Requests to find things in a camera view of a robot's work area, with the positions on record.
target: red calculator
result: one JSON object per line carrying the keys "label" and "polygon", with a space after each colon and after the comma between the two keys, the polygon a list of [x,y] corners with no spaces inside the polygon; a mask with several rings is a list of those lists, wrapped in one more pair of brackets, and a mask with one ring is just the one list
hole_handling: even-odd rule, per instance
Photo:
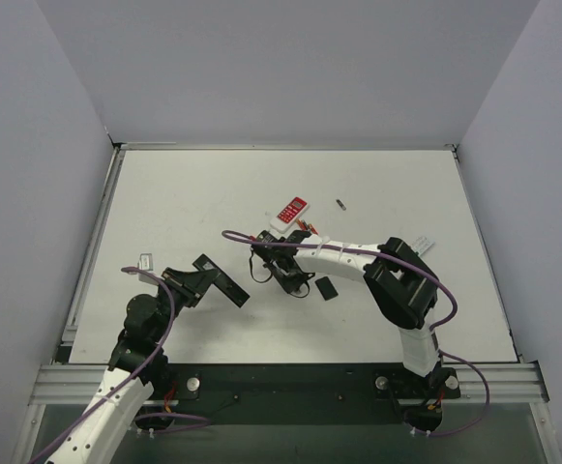
{"label": "red calculator", "polygon": [[270,220],[270,225],[284,234],[291,224],[309,208],[309,203],[296,196],[285,206],[276,217]]}

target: table surface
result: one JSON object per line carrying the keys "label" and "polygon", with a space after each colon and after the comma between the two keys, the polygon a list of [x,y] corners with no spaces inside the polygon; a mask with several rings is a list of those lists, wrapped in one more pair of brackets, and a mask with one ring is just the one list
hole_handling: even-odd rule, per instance
{"label": "table surface", "polygon": [[[249,248],[221,237],[224,229],[267,229],[294,196],[311,203],[304,219],[332,240],[434,240],[423,259],[459,303],[458,316],[437,329],[442,349],[475,362],[517,360],[450,152],[191,150],[125,154],[71,363],[106,363],[127,302],[156,293],[119,271],[141,253],[152,253],[158,274],[194,270],[205,253],[251,295],[238,308],[213,287],[185,308],[164,345],[172,363],[400,362],[399,330],[365,284],[331,277],[338,297],[325,302],[313,285],[295,299],[274,280],[252,281]],[[440,293],[436,319],[450,309]]]}

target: gray panel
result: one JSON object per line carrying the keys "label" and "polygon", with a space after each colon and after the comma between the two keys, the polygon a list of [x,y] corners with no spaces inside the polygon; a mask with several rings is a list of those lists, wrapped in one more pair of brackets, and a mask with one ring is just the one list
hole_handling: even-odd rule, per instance
{"label": "gray panel", "polygon": [[40,0],[115,140],[441,148],[537,0]]}
{"label": "gray panel", "polygon": [[[442,428],[471,420],[481,406],[445,408]],[[47,406],[34,454],[81,412],[81,407]],[[495,405],[481,425],[451,438],[412,438],[408,432],[405,425],[223,425],[150,440],[132,431],[112,462],[546,463],[527,404]]]}
{"label": "gray panel", "polygon": [[463,138],[460,166],[518,348],[562,445],[562,1],[543,0]]}
{"label": "gray panel", "polygon": [[40,9],[0,0],[0,462],[65,320],[110,155]]}

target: black cable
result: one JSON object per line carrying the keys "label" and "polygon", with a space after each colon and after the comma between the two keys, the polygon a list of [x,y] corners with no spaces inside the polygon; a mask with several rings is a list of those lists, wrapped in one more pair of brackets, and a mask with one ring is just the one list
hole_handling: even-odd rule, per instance
{"label": "black cable", "polygon": [[272,271],[270,271],[270,276],[268,278],[266,278],[265,280],[257,280],[256,278],[254,278],[254,275],[252,274],[252,258],[253,257],[254,257],[254,251],[251,250],[251,257],[249,258],[249,270],[251,271],[252,280],[254,280],[257,283],[269,282],[272,279]]}
{"label": "black cable", "polygon": [[307,286],[307,294],[306,295],[302,295],[301,297],[298,295],[294,295],[293,293],[290,293],[289,295],[291,295],[293,298],[306,298],[309,293],[311,292],[311,286],[309,285],[308,282],[304,282],[304,284]]}

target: white plastic object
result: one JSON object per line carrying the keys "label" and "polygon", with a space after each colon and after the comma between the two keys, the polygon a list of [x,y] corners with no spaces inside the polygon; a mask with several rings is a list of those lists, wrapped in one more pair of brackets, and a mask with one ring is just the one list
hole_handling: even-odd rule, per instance
{"label": "white plastic object", "polygon": [[350,254],[345,252],[346,248],[368,249],[379,251],[378,245],[355,245],[344,242],[327,241],[327,237],[311,235],[302,241],[302,244],[322,246],[332,245],[340,247],[342,250],[335,249],[300,249],[295,256],[296,263],[305,273],[322,273],[328,276],[339,276],[364,282],[365,266],[375,260],[375,256],[367,254]]}
{"label": "white plastic object", "polygon": [[308,208],[309,203],[296,196],[287,203],[287,206],[285,206],[280,213],[270,219],[270,226],[284,234]]}
{"label": "white plastic object", "polygon": [[429,375],[439,361],[433,332],[429,328],[431,324],[433,311],[427,313],[425,325],[421,329],[399,328],[400,342],[403,346],[403,367],[421,377]]}
{"label": "white plastic object", "polygon": [[[101,400],[111,387],[126,380],[130,372],[106,370],[96,394],[85,409]],[[131,380],[112,395],[89,418],[80,423],[46,462],[55,464],[108,464],[143,403],[152,395],[151,382]]]}

